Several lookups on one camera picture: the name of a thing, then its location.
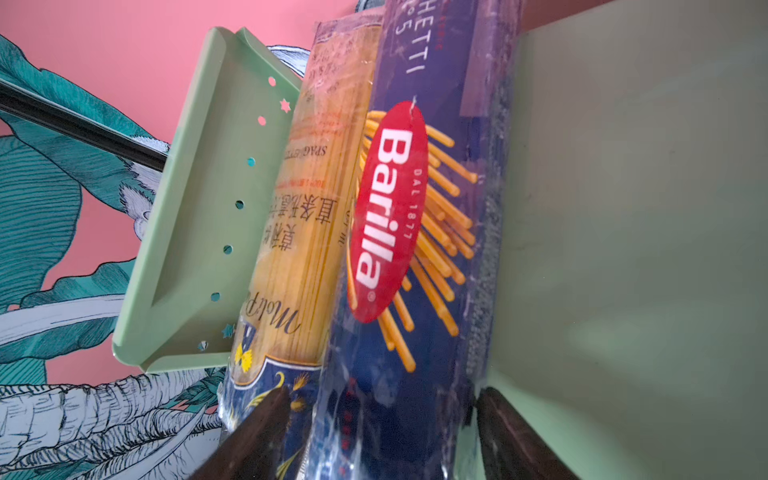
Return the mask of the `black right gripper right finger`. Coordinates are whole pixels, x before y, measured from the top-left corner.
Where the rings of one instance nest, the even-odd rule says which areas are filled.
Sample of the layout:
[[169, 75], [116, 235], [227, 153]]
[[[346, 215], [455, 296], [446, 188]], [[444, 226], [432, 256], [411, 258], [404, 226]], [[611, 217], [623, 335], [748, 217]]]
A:
[[499, 390], [482, 389], [476, 407], [487, 479], [578, 479]]

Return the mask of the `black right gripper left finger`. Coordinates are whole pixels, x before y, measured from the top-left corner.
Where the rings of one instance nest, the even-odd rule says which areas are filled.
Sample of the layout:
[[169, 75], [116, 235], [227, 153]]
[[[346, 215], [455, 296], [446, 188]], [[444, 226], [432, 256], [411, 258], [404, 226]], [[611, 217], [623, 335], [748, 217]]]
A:
[[288, 388], [272, 390], [190, 479], [275, 479], [289, 416]]

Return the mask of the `blue gold spaghetti bag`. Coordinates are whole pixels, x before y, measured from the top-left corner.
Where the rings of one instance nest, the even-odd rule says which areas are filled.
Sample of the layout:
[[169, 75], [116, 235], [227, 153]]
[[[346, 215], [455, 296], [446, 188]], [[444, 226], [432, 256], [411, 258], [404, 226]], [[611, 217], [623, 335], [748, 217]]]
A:
[[317, 28], [218, 391], [234, 431], [271, 391], [289, 390], [279, 479], [298, 476], [311, 428], [383, 16], [375, 7]]

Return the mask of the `blue Barilla spaghetti pack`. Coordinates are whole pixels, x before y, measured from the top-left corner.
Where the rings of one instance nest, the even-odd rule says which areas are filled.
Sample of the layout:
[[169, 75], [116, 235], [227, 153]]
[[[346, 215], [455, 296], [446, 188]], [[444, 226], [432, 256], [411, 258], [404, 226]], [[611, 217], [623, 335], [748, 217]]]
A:
[[468, 479], [519, 1], [390, 1], [303, 472]]

